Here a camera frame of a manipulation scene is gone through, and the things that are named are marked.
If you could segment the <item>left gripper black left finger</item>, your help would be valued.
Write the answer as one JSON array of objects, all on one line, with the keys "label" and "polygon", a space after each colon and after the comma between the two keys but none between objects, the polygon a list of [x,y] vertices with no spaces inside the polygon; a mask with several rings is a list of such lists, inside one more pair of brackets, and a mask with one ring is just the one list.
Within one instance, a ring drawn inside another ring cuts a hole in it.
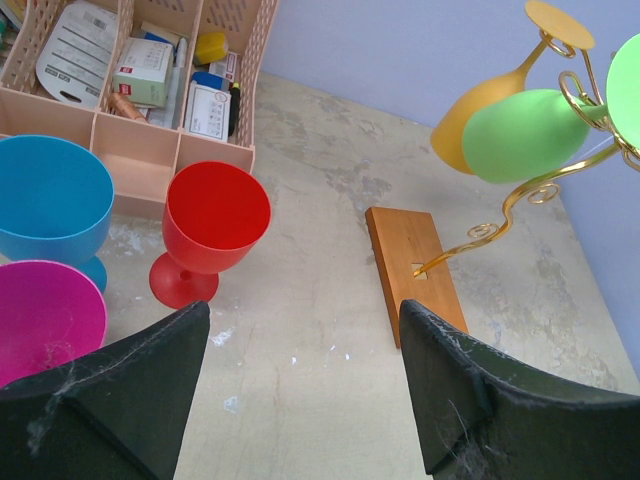
[{"label": "left gripper black left finger", "polygon": [[198,301],[3,387],[2,478],[173,478],[209,331]]}]

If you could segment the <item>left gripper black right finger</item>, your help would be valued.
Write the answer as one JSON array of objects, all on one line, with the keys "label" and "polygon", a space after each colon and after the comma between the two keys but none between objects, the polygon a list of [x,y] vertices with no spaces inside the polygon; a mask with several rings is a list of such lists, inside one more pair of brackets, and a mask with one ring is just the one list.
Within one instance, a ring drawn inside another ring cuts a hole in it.
[{"label": "left gripper black right finger", "polygon": [[432,478],[638,478],[638,396],[536,369],[415,300],[401,304],[400,336]]}]

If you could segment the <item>pink plastic wine glass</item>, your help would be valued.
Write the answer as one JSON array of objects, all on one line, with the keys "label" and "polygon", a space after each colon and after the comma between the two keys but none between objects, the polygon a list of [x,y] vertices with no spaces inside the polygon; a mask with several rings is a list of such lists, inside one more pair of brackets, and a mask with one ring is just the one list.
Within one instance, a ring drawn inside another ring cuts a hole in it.
[{"label": "pink plastic wine glass", "polygon": [[104,345],[108,311],[89,277],[46,260],[1,266],[1,385]]}]

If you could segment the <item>red plastic wine glass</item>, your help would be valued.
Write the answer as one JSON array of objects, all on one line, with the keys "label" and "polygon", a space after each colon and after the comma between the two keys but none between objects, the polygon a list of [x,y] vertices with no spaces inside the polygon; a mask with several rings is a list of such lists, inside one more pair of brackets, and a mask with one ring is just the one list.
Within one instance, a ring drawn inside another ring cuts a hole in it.
[{"label": "red plastic wine glass", "polygon": [[249,253],[271,217],[265,188],[247,171],[221,161],[181,169],[167,191],[162,218],[166,252],[150,269],[153,295],[173,309],[211,301],[219,274]]}]

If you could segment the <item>blue plastic wine glass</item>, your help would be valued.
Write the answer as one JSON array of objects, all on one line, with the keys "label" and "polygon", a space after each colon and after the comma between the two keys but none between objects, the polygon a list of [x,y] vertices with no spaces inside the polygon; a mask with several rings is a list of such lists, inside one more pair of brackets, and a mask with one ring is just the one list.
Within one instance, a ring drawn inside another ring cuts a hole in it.
[{"label": "blue plastic wine glass", "polygon": [[105,291],[108,274],[97,252],[114,202],[110,172],[86,148],[46,135],[1,140],[1,254],[7,259],[63,263]]}]

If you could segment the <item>green plastic wine glass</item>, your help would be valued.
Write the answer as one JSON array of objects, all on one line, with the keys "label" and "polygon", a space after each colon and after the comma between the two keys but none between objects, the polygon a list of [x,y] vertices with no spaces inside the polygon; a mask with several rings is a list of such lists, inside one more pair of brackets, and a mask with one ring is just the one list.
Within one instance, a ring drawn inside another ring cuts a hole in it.
[{"label": "green plastic wine glass", "polygon": [[565,70],[557,89],[530,89],[477,111],[463,132],[463,153],[472,172],[501,184],[529,180],[561,167],[592,129],[608,130],[639,153],[639,37],[611,61],[606,99],[595,101],[579,77]]}]

